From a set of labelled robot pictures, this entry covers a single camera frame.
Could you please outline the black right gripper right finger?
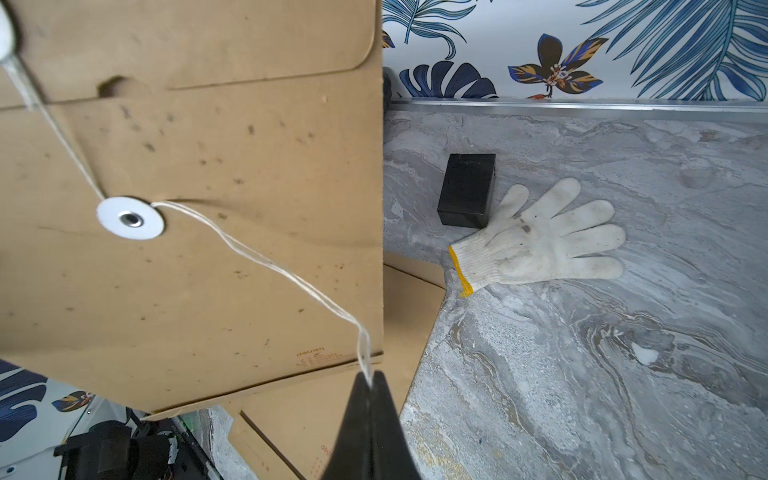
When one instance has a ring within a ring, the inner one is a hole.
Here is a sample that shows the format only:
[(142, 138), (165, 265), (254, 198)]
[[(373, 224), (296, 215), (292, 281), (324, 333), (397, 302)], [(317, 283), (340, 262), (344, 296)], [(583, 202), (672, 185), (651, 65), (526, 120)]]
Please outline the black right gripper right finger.
[(420, 480), (385, 375), (376, 371), (370, 393), (371, 474), (380, 480)]

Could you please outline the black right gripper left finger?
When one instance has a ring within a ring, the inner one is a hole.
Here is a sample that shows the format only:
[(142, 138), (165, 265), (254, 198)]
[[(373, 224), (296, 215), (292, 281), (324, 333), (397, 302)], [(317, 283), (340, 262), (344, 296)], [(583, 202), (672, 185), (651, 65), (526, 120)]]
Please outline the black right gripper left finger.
[(370, 393), (364, 375), (359, 373), (322, 480), (371, 478)]

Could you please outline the brown kraft file bag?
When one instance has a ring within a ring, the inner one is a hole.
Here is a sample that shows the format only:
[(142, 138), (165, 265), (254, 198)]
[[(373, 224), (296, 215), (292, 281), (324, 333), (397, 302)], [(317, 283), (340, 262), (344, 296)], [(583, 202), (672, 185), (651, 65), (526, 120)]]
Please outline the brown kraft file bag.
[[(401, 409), (446, 294), (441, 266), (392, 252), (379, 267), (332, 261), (312, 278), (370, 329)], [(141, 298), (150, 351), (136, 406), (173, 416), (220, 408), (227, 440), (261, 479), (317, 479), (358, 374), (357, 330), (244, 258), (185, 257)]]
[(139, 409), (144, 294), (235, 255), (379, 267), (377, 1), (5, 1), (1, 357)]

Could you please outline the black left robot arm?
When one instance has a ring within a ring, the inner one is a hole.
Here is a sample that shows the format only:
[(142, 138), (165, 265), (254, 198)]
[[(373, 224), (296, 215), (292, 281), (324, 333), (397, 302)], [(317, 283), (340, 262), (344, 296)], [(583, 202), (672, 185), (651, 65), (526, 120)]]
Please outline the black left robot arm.
[(170, 420), (132, 429), (101, 422), (26, 459), (1, 465), (3, 479), (207, 479), (196, 444)]

